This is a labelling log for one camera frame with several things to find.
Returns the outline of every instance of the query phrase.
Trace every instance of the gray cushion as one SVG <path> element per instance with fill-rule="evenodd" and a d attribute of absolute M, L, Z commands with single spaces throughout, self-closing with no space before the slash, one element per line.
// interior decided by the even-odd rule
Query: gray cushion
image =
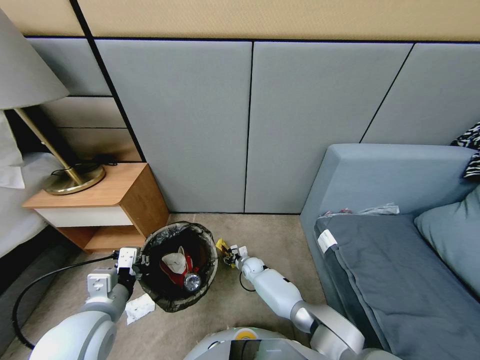
<path fill-rule="evenodd" d="M 413 216 L 338 215 L 315 226 L 336 239 L 331 254 L 394 355 L 479 358 L 480 303 L 422 239 Z"/>
<path fill-rule="evenodd" d="M 480 185 L 463 201 L 425 211 L 415 225 L 443 261 L 480 296 Z"/>

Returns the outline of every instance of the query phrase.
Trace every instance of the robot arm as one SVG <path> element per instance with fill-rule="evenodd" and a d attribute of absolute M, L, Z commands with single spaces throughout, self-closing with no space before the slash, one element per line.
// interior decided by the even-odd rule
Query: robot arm
<path fill-rule="evenodd" d="M 89 298 L 78 313 L 50 329 L 38 341 L 30 360 L 105 360 L 117 334 L 115 323 L 132 295 L 134 264 L 140 249 L 123 247 L 117 268 L 97 269 L 87 276 Z"/>
<path fill-rule="evenodd" d="M 348 320 L 327 305 L 303 301 L 293 283 L 265 266 L 259 258 L 249 257 L 246 247 L 232 246 L 231 250 L 236 267 L 275 314 L 312 334 L 312 349 L 332 360 L 358 357 L 364 337 Z M 85 304 L 40 339 L 30 360 L 105 360 L 115 341 L 115 323 L 133 291 L 134 264 L 139 260 L 139 251 L 139 248 L 123 247 L 117 269 L 99 269 L 89 274 L 89 298 Z"/>
<path fill-rule="evenodd" d="M 256 257 L 245 246 L 231 247 L 235 266 L 252 283 L 257 294 L 280 317 L 290 319 L 304 333 L 312 334 L 311 348 L 331 359 L 354 359 L 363 349 L 365 338 L 346 318 L 327 305 L 311 305 L 298 288 L 278 271 Z"/>

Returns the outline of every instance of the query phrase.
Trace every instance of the zebra print pillow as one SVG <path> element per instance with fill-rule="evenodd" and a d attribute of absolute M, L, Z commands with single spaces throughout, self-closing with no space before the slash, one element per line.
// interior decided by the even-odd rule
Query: zebra print pillow
<path fill-rule="evenodd" d="M 453 140 L 450 145 L 477 150 L 471 157 L 463 177 L 480 181 L 480 121 Z"/>

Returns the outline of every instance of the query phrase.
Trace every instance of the black trash bag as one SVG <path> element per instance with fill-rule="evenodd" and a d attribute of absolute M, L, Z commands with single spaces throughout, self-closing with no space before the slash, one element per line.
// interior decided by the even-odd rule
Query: black trash bag
<path fill-rule="evenodd" d="M 162 257 L 176 253 L 183 246 L 198 267 L 200 288 L 188 292 L 175 285 L 160 268 Z M 149 235 L 141 249 L 141 255 L 149 256 L 149 265 L 142 268 L 139 280 L 143 290 L 168 313 L 188 308 L 203 297 L 214 280 L 219 264 L 217 248 L 212 233 L 198 223 L 175 222 Z"/>

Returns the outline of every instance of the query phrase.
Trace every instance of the white bedsheet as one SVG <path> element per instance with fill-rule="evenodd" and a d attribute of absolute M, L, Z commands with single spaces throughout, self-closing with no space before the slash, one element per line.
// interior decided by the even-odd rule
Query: white bedsheet
<path fill-rule="evenodd" d="M 44 179 L 61 166 L 52 154 L 33 152 L 23 157 L 25 189 L 0 187 L 0 257 L 37 235 L 47 223 L 22 204 L 42 188 Z"/>

